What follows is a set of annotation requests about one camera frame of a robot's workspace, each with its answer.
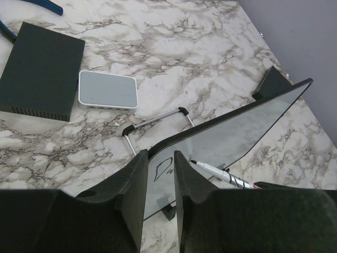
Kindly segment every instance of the white marble surface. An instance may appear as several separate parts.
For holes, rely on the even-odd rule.
[[[62,17],[16,0],[2,0],[0,17],[15,33],[26,21],[86,40],[82,69],[135,77],[140,106],[132,115],[75,106],[70,123],[0,112],[0,188],[78,194],[131,159],[121,137],[126,126],[178,106],[198,125],[253,102],[264,71],[272,64],[282,70],[236,2],[55,2]],[[1,74],[12,45],[0,37],[0,48]],[[149,149],[187,128],[176,114],[131,139],[137,150]],[[336,189],[336,168],[336,148],[300,99],[231,172],[247,181]],[[145,221],[142,252],[178,252],[177,244],[176,219],[158,213]]]

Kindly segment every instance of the black edge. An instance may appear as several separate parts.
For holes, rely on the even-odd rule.
[[[134,125],[127,126],[126,128],[124,128],[124,130],[122,132],[122,136],[128,136],[128,134],[131,133],[133,130],[135,130]]]
[[[269,100],[273,100],[273,99],[275,99],[275,98],[277,98],[277,97],[279,97],[279,96],[281,96],[281,95],[283,95],[283,94],[286,94],[286,93],[289,93],[289,92],[291,92],[291,91],[293,91],[293,90],[295,90],[295,89],[297,89],[297,88],[299,88],[299,87],[301,87],[301,86],[303,86],[303,85],[305,85],[305,84],[307,84],[307,83],[309,83],[309,85],[308,85],[308,87],[301,93],[301,95],[300,96],[302,96],[302,94],[311,86],[311,84],[313,83],[313,80],[311,79],[311,78],[308,78],[308,79],[306,79],[306,80],[304,80],[304,81],[302,81],[302,82],[299,82],[299,83],[297,83],[297,84],[294,84],[291,88],[287,88],[287,89],[285,89],[285,90],[283,90],[283,91],[280,91],[280,92],[278,92],[278,93],[276,93],[276,94],[274,94],[274,95],[272,95],[272,96],[269,96],[269,97],[266,97],[266,98],[263,98],[263,99],[260,99],[260,100],[258,100],[258,101],[255,101],[255,102],[253,102],[253,103],[250,103],[250,104],[247,104],[247,105],[245,105],[245,106],[243,106],[243,107],[241,107],[241,108],[238,108],[238,109],[236,109],[236,110],[234,110],[234,111],[231,111],[231,112],[229,112],[229,113],[226,113],[226,114],[224,114],[224,115],[222,115],[222,116],[219,116],[219,117],[217,117],[217,118],[215,118],[215,119],[213,119],[213,120],[209,120],[209,121],[207,121],[207,122],[205,122],[205,123],[202,123],[202,124],[200,124],[200,125],[197,125],[197,126],[195,126],[195,127],[193,127],[193,128],[191,128],[191,129],[187,129],[186,131],[183,131],[183,132],[181,132],[181,133],[178,133],[178,134],[176,134],[176,135],[174,135],[174,136],[171,136],[171,137],[168,137],[167,139],[165,139],[165,140],[162,140],[161,142],[159,142],[159,143],[157,143],[155,146],[153,146],[152,148],[150,148],[150,150],[148,151],[148,161],[150,162],[151,161],[151,159],[158,153],[158,152],[160,152],[160,151],[162,151],[163,149],[165,149],[165,148],[167,148],[167,147],[169,147],[169,146],[171,146],[171,145],[173,145],[173,144],[176,144],[178,141],[182,141],[182,140],[184,140],[184,139],[186,139],[186,138],[188,138],[188,137],[191,137],[191,136],[193,136],[193,135],[195,135],[195,134],[197,134],[197,133],[199,133],[199,132],[202,132],[202,131],[204,131],[204,130],[206,130],[206,129],[208,129],[208,128],[211,128],[211,127],[213,127],[213,126],[215,126],[215,125],[217,125],[217,124],[220,124],[220,123],[222,123],[222,122],[224,122],[224,121],[226,121],[226,120],[229,120],[229,119],[231,119],[231,118],[233,118],[233,117],[235,117],[235,116],[237,116],[237,115],[239,115],[239,114],[241,114],[241,113],[244,113],[244,112],[246,112],[246,111],[249,111],[250,109],[253,109],[254,107],[256,107],[256,106],[259,106],[259,105],[261,105],[261,104],[263,104],[263,103],[266,103],[266,102],[268,102]],[[258,139],[258,141],[256,142],[256,144],[265,136],[265,134],[277,123],[277,121],[289,110],[289,108],[299,99],[299,97],[300,96],[298,96],[298,98],[297,99],[295,99],[295,101],[284,111],[284,113],[275,121],[275,123],[274,124],[272,124],[272,126],[261,136],[261,138],[259,138]]]

